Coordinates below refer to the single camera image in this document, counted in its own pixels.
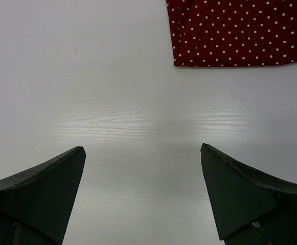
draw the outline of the table surface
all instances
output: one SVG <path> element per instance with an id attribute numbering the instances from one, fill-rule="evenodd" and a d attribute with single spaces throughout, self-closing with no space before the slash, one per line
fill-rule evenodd
<path id="1" fill-rule="evenodd" d="M 0 1 L 0 179 L 87 152 L 64 245 L 223 244 L 203 142 L 297 183 L 297 64 L 172 63 L 164 0 Z"/>

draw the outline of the red cloth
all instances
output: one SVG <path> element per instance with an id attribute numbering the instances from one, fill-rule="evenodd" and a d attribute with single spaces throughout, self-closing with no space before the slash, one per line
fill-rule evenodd
<path id="1" fill-rule="evenodd" d="M 167 0 L 175 66 L 297 62 L 297 0 Z"/>

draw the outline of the fabric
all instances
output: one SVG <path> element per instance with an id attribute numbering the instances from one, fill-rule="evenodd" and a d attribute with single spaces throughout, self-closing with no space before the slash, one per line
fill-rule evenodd
<path id="1" fill-rule="evenodd" d="M 175 66 L 297 62 L 297 0 L 167 0 Z"/>

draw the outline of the tabletop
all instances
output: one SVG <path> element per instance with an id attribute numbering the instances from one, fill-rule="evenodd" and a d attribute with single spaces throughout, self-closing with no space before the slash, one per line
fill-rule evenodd
<path id="1" fill-rule="evenodd" d="M 164 0 L 0 1 L 0 179 L 87 153 L 64 245 L 223 244 L 204 142 L 297 183 L 297 64 L 172 64 Z"/>

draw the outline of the cloth fold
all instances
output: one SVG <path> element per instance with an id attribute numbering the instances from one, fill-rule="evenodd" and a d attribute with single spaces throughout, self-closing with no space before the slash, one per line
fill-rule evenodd
<path id="1" fill-rule="evenodd" d="M 297 62 L 297 0 L 167 0 L 175 66 Z"/>

